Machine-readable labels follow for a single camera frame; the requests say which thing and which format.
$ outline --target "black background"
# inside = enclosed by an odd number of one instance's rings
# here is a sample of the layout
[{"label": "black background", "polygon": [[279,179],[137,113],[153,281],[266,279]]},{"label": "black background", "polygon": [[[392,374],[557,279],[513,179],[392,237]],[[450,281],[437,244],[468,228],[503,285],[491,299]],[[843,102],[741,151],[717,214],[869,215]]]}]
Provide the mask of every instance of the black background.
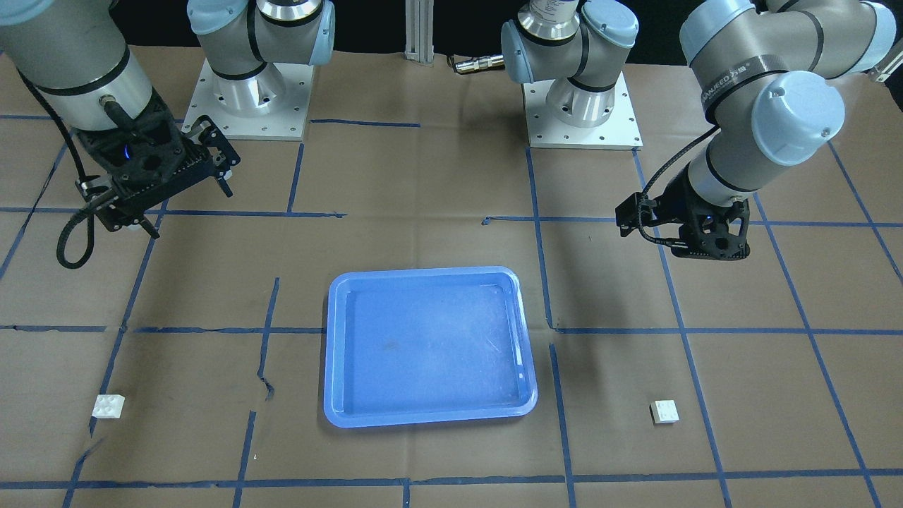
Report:
[{"label": "black background", "polygon": [[[338,28],[335,49],[395,53],[405,50],[403,0],[332,0]],[[500,53],[499,29],[526,0],[435,0],[433,46],[437,53],[483,56]],[[630,63],[685,65],[678,33],[702,0],[621,0],[639,19]],[[880,0],[897,16],[903,33],[903,0]],[[187,0],[121,0],[113,19],[137,45],[197,46],[185,12]],[[903,108],[903,70],[888,82]]]}]

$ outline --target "aluminum base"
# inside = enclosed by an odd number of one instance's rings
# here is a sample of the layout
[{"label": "aluminum base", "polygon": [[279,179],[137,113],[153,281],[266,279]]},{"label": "aluminum base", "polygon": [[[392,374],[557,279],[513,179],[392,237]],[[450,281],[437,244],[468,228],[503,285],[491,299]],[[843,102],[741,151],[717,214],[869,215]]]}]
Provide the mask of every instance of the aluminum base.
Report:
[{"label": "aluminum base", "polygon": [[556,118],[545,105],[545,95],[554,80],[524,85],[526,130],[533,148],[584,148],[632,150],[643,146],[637,117],[627,91],[624,74],[615,84],[615,106],[604,124],[594,128],[573,127]]},{"label": "aluminum base", "polygon": [[182,130],[188,132],[197,117],[208,115],[229,139],[303,141],[311,103],[313,67],[297,63],[277,63],[275,66],[285,77],[290,94],[286,107],[262,117],[244,118],[230,114],[219,104],[213,92],[213,70],[205,60]]}]

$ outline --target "cable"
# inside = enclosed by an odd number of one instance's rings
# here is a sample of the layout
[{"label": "cable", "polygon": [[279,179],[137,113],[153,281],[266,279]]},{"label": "cable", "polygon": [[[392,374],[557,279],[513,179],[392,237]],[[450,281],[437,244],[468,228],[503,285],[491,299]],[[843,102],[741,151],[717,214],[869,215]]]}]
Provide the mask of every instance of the cable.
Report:
[{"label": "cable", "polygon": [[685,146],[680,152],[677,152],[673,157],[668,159],[668,161],[666,163],[664,163],[662,165],[662,167],[658,168],[658,171],[656,171],[656,173],[652,175],[652,178],[649,179],[649,182],[646,184],[646,187],[643,188],[643,192],[640,193],[639,199],[637,200],[637,224],[638,224],[637,229],[639,229],[639,234],[643,235],[643,238],[646,239],[647,241],[651,241],[652,243],[655,243],[657,245],[664,245],[666,247],[674,247],[674,246],[678,246],[678,245],[685,246],[684,243],[682,241],[680,241],[680,239],[656,238],[656,237],[652,237],[648,233],[646,233],[646,229],[643,226],[642,203],[645,200],[649,199],[649,191],[652,190],[652,186],[656,183],[658,178],[661,177],[661,175],[664,174],[665,171],[668,170],[669,167],[671,167],[675,162],[680,160],[681,157],[686,155],[690,150],[693,150],[697,145],[702,143],[702,141],[706,140],[709,136],[711,136],[712,134],[717,132],[719,128],[720,127],[718,127],[718,126],[714,126],[714,127],[710,128],[704,134],[702,134],[701,136],[699,136],[696,139],[694,139],[693,141],[691,141],[690,144]]},{"label": "cable", "polygon": [[[72,135],[69,130],[66,128],[66,125],[63,124],[62,118],[57,114],[56,110],[53,109],[53,106],[47,102],[47,99],[41,95],[41,93],[37,90],[28,78],[22,74],[22,71],[19,71],[19,78],[22,79],[22,83],[24,83],[25,87],[31,92],[32,97],[38,101],[38,104],[50,115],[53,120],[54,125],[56,125],[57,129],[60,131],[60,134],[63,140],[66,142],[66,147],[69,149],[69,153],[72,155],[72,161],[75,163],[75,170],[79,174],[79,182],[83,183],[88,180],[88,176],[85,173],[85,166],[81,162],[81,157],[79,156],[79,150],[76,149],[75,143],[72,141]],[[48,177],[47,182],[44,184],[44,188],[41,190],[41,194],[38,196],[37,201],[34,202],[34,206],[32,207],[31,212],[29,212],[28,220],[25,221],[26,227],[28,225],[28,221],[31,219],[32,214],[38,208],[38,202],[41,200],[41,197],[44,195],[44,191],[47,190],[47,186],[50,184],[50,177]],[[81,224],[84,220],[88,219],[88,243],[85,246],[85,252],[82,254],[81,258],[74,262],[70,263],[66,260],[66,244],[69,243],[69,236],[72,233],[72,230],[75,229],[76,226]],[[93,208],[90,204],[86,205],[84,208],[75,212],[72,217],[69,219],[69,222],[66,223],[66,226],[63,227],[60,232],[60,237],[57,239],[57,261],[64,268],[69,269],[78,269],[85,266],[85,263],[91,258],[91,254],[94,253],[94,212]]]},{"label": "cable", "polygon": [[[78,261],[70,263],[66,259],[66,244],[69,243],[69,235],[72,234],[72,230],[74,230],[76,226],[86,219],[88,220],[88,244],[85,246],[85,253],[81,255],[81,258],[79,258]],[[90,208],[85,207],[75,212],[69,219],[69,222],[66,222],[66,226],[60,231],[60,238],[57,240],[57,261],[59,261],[64,268],[76,270],[85,266],[85,263],[88,262],[93,253],[94,212]]]}]

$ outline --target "plastic tray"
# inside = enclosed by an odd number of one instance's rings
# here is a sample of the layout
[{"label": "plastic tray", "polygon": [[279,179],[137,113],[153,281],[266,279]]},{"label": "plastic tray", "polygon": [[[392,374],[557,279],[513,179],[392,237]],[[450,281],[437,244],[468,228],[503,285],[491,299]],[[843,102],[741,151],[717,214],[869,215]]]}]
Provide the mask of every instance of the plastic tray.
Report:
[{"label": "plastic tray", "polygon": [[538,389],[503,267],[348,273],[330,287],[323,410],[342,428],[517,417]]}]

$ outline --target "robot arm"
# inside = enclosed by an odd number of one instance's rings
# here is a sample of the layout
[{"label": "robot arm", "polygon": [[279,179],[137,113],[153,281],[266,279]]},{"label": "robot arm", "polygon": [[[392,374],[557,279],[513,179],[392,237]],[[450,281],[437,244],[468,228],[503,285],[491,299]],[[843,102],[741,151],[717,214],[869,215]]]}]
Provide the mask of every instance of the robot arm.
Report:
[{"label": "robot arm", "polygon": [[[825,80],[873,67],[894,42],[894,16],[880,4],[766,4],[758,14],[746,0],[708,0],[684,23],[684,56],[703,89],[705,116],[721,132],[659,198],[649,200],[647,187],[618,207],[621,236],[676,222],[680,239],[653,240],[677,257],[745,259],[749,196],[843,125],[842,98]],[[731,232],[737,219],[739,232]]]},{"label": "robot arm", "polygon": [[[95,216],[110,231],[140,226],[157,238],[144,216],[147,209],[211,176],[230,196],[226,178],[240,160],[208,118],[200,118],[187,135],[179,132],[110,19],[110,5],[110,0],[0,4],[0,48],[61,128],[79,169],[76,184],[86,205],[63,230],[57,247],[57,259],[66,268],[88,261]],[[60,117],[107,174],[84,174]],[[88,250],[70,263],[66,241],[85,220]]]},{"label": "robot arm", "polygon": [[555,80],[546,104],[562,122],[597,127],[637,39],[637,17],[614,0],[531,0],[502,26],[502,52],[518,83]]}]

